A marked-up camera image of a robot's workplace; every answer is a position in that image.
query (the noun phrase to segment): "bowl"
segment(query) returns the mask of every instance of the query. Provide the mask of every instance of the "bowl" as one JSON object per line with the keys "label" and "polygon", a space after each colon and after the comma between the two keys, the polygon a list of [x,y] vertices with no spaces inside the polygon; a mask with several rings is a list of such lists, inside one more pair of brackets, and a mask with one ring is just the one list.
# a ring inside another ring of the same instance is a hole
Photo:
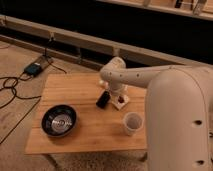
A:
{"label": "bowl", "polygon": [[42,119],[43,131],[51,137],[68,134],[76,124],[76,112],[68,105],[57,105],[50,108]]}

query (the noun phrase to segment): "wooden table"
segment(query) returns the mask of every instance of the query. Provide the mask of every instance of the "wooden table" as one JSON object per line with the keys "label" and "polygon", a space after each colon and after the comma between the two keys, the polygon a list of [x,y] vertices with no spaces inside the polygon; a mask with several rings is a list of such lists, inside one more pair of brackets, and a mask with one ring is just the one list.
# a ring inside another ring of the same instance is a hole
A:
{"label": "wooden table", "polygon": [[[144,117],[146,91],[129,86],[131,101],[121,111],[112,104],[108,104],[106,109],[96,107],[102,92],[99,74],[49,75],[28,138],[26,154],[146,149],[145,128],[129,137],[122,124],[127,112],[139,112]],[[43,132],[41,120],[49,108],[59,104],[72,106],[77,112],[77,122],[67,136],[50,138]]]}

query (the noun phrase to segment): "white cup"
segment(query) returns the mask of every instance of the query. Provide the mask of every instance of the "white cup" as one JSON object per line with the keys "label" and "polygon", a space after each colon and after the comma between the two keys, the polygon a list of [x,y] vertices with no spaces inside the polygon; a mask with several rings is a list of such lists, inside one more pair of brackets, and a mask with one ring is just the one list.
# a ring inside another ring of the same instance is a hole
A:
{"label": "white cup", "polygon": [[123,118],[124,131],[132,136],[143,127],[143,118],[136,112],[129,112]]}

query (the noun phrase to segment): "wire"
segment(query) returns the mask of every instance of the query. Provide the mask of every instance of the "wire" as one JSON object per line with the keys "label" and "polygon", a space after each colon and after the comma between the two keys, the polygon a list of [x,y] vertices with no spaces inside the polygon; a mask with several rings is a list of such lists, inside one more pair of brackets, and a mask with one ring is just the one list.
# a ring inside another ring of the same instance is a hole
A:
{"label": "wire", "polygon": [[33,106],[24,114],[24,116],[18,121],[18,123],[10,130],[10,132],[1,140],[0,145],[10,136],[10,134],[18,127],[18,125],[26,118],[26,116],[36,107],[41,99],[37,100]]}
{"label": "wire", "polygon": [[32,100],[32,99],[37,99],[37,98],[41,98],[41,96],[34,96],[34,97],[20,97],[17,94],[17,89],[16,86],[18,85],[19,81],[28,81],[29,79],[31,79],[32,77],[28,77],[28,78],[22,78],[22,76],[24,75],[24,73],[22,73],[20,76],[18,77],[0,77],[0,80],[4,79],[4,82],[2,84],[2,88],[0,89],[0,92],[3,90],[11,90],[13,96],[11,97],[11,99],[6,102],[5,104],[0,106],[0,109],[5,108],[6,106],[8,106],[10,103],[13,102],[13,100],[15,98],[18,98],[20,100]]}
{"label": "wire", "polygon": [[45,48],[44,48],[44,57],[45,57],[45,60],[48,62],[49,65],[51,65],[52,67],[62,71],[63,73],[67,74],[67,71],[65,71],[64,69],[60,68],[60,67],[57,67],[55,65],[53,65],[50,61],[49,61],[49,58],[51,58],[50,56],[47,55],[47,48],[49,47],[49,44],[53,42],[53,39],[49,39],[49,41],[47,42]]}

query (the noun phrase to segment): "gray floor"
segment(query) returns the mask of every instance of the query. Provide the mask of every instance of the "gray floor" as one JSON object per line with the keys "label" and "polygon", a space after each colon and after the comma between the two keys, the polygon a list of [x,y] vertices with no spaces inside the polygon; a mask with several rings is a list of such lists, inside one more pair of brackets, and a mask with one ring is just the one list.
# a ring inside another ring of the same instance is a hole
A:
{"label": "gray floor", "polygon": [[[23,68],[36,59],[40,54],[20,47],[7,46],[0,42],[0,77],[18,76]],[[94,70],[55,59],[55,65],[65,69],[69,73],[73,72],[96,72]],[[20,83],[18,93],[21,96],[40,95],[50,73],[61,73],[49,67],[39,77],[25,83]],[[10,91],[0,92],[0,105],[11,97]],[[36,100],[14,100],[6,108],[0,110],[0,141],[19,122],[24,114],[31,108]],[[0,145],[0,171],[29,171],[29,170],[55,170],[50,163],[41,155],[25,155],[25,144],[31,128],[32,120],[36,108],[17,126],[17,128]],[[146,163],[139,161],[143,156],[143,151],[125,152],[98,152],[98,153],[72,153],[55,154],[62,170],[67,171],[146,171]]]}

